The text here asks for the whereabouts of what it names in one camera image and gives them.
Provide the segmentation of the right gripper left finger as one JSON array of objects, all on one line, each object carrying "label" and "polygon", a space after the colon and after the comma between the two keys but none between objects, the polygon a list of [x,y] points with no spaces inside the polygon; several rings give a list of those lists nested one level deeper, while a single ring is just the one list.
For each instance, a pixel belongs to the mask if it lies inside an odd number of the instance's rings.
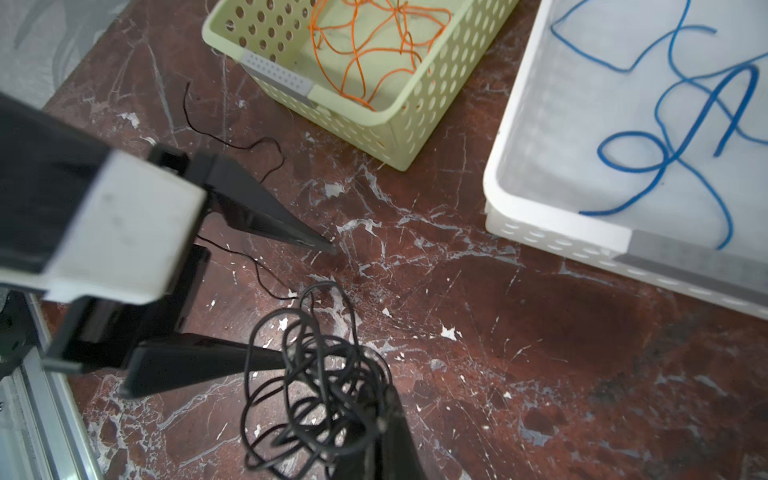
[{"label": "right gripper left finger", "polygon": [[384,478],[384,389],[363,387],[356,398],[361,416],[346,431],[345,452],[334,460],[331,479]]}]

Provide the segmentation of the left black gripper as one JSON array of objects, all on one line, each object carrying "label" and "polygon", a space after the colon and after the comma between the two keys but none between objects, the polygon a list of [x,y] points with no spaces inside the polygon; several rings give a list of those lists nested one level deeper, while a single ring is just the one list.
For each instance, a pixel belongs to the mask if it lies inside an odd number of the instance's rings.
[{"label": "left black gripper", "polygon": [[190,159],[156,146],[140,160],[115,150],[49,271],[47,297],[70,305],[45,369],[79,375],[126,368],[126,399],[284,369],[277,350],[179,333],[210,261],[210,251],[195,241],[210,213],[248,234],[335,251],[234,159],[205,152]]}]

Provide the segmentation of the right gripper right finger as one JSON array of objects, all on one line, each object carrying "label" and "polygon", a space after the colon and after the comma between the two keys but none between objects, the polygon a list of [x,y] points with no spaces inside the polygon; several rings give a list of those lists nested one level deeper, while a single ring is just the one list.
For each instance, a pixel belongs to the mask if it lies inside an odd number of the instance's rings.
[{"label": "right gripper right finger", "polygon": [[394,480],[426,479],[407,418],[396,388],[385,389],[381,419],[381,478]]}]

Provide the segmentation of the middle light green basket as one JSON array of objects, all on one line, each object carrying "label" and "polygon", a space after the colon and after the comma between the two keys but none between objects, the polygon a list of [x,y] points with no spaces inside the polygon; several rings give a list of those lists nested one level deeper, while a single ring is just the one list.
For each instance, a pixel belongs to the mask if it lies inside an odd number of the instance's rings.
[{"label": "middle light green basket", "polygon": [[511,1],[221,1],[204,42],[264,93],[404,171],[514,9]]}]

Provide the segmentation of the white perforated plastic basket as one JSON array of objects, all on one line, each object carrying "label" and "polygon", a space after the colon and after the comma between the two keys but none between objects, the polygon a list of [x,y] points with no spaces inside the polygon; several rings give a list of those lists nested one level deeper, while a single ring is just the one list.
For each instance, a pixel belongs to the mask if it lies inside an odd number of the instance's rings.
[{"label": "white perforated plastic basket", "polygon": [[489,232],[767,315],[767,5],[544,1],[483,179]]}]

